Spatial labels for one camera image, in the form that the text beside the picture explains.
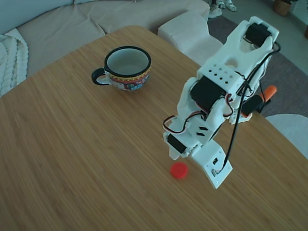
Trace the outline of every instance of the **mug rim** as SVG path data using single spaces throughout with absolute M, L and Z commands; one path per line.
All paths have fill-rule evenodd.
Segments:
M 110 57 L 113 53 L 115 53 L 116 51 L 123 50 L 123 49 L 136 49 L 136 50 L 139 50 L 139 51 L 143 52 L 143 53 L 147 56 L 148 62 L 149 62 L 148 65 L 146 66 L 146 68 L 143 69 L 142 71 L 137 72 L 137 73 L 132 74 L 132 75 L 122 75 L 122 74 L 119 74 L 119 73 L 114 72 L 113 70 L 111 70 L 111 69 L 108 67 L 108 64 L 107 64 L 107 61 L 108 61 L 109 57 Z M 106 70 L 107 72 L 111 73 L 112 75 L 114 75 L 114 76 L 116 76 L 116 77 L 129 78 L 129 77 L 136 77 L 136 76 L 139 76 L 139 75 L 141 75 L 142 73 L 146 72 L 146 71 L 150 68 L 150 66 L 151 66 L 152 59 L 151 59 L 149 53 L 146 52 L 144 49 L 142 49 L 142 48 L 140 48 L 140 47 L 135 47 L 135 46 L 122 46 L 122 47 L 118 47 L 118 48 L 115 48 L 115 49 L 113 49 L 112 51 L 110 51 L 110 52 L 107 54 L 107 56 L 106 56 L 104 62 L 105 62 L 105 65 L 104 65 L 104 66 L 105 66 L 105 70 Z

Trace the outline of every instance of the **white chair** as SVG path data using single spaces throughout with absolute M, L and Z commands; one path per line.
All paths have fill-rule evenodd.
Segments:
M 158 36 L 199 65 L 223 46 L 210 36 L 206 20 L 194 12 L 186 12 L 163 24 L 158 29 Z

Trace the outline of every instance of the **white ottoman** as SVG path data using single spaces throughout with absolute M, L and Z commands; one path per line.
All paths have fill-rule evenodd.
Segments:
M 199 65 L 203 65 L 223 45 L 210 36 L 206 20 L 193 12 L 181 14 L 163 24 L 158 29 L 158 36 Z
M 308 118 L 302 115 L 280 114 L 266 119 L 308 159 Z

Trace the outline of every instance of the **shoe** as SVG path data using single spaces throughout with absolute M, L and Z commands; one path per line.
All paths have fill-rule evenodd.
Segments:
M 226 4 L 225 4 L 224 0 L 217 0 L 216 5 L 220 6 L 222 9 L 226 8 Z
M 224 0 L 224 4 L 229 11 L 237 11 L 236 6 L 233 5 L 232 0 Z
M 219 7 L 216 4 L 212 4 L 208 18 L 213 19 L 213 18 L 216 18 L 216 17 L 219 17 L 219 16 L 222 16 L 221 7 Z

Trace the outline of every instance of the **beige sofa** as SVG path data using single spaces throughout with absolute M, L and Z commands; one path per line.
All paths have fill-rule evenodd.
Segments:
M 165 22 L 193 11 L 206 20 L 203 0 L 4 0 L 0 34 L 17 28 L 29 47 L 27 76 L 107 33 L 128 25 L 153 32 Z

